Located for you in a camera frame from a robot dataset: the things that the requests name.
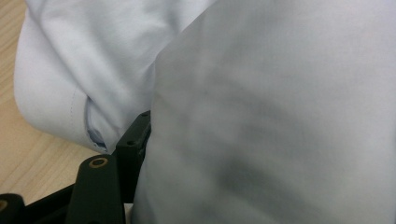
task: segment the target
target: white cloth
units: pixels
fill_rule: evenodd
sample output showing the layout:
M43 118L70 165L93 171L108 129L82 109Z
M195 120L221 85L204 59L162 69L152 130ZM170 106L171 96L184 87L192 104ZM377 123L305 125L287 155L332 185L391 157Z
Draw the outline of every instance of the white cloth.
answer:
M135 39L122 28L98 33L86 25L70 39L67 20L78 27L113 16L106 7L97 14L91 5L70 8L80 18L30 6L18 52L17 101L36 127L92 146L84 105L100 100L103 105L88 110L106 118L108 128L98 125L91 136L102 136L108 147L127 123L120 115L148 109L153 96L133 223L395 222L396 2L220 0L181 34L148 50L154 60L167 45L155 68L149 60L142 66L151 72L138 73L137 86L112 72L134 55L131 45L147 46L138 41L147 40L146 33ZM174 22L181 11L169 13ZM152 34L153 42L163 33ZM135 61L121 61L120 74L134 77L128 62ZM140 103L125 108L129 100L122 99L130 97ZM94 114L91 124L103 122Z

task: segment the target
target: wood grain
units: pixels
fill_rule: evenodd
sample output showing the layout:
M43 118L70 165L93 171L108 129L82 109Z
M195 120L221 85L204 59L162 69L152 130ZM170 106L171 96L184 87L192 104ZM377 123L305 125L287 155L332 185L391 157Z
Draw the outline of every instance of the wood grain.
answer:
M0 194L18 193L29 204L72 184L81 162L97 153L34 129L19 113L13 71L25 9L22 0L0 0Z

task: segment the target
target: light wood tabletop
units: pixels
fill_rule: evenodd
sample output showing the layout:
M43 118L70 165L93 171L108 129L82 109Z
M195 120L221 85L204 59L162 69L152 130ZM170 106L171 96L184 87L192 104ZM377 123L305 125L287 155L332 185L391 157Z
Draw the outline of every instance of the light wood tabletop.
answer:
M13 72L26 6L0 0L0 194L29 204L74 183L79 165L97 155L30 126L14 99Z

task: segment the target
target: wrinkled fabric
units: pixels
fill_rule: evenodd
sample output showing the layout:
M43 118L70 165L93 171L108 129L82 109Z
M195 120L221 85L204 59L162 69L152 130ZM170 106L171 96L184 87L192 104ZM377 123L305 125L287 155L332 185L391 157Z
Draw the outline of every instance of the wrinkled fabric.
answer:
M396 2L213 2L28 1L20 111L111 153L151 109L136 224L394 224Z
M396 5L220 1L155 63L134 223L395 222Z

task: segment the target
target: brass screw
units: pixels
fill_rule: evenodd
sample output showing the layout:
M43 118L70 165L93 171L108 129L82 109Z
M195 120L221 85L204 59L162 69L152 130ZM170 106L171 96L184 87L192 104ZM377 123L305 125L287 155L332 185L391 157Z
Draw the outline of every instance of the brass screw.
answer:
M0 212L6 209L8 206L8 202L6 200L0 200Z
M108 163L108 159L104 157L96 158L90 162L90 167L96 169L105 166L107 163Z

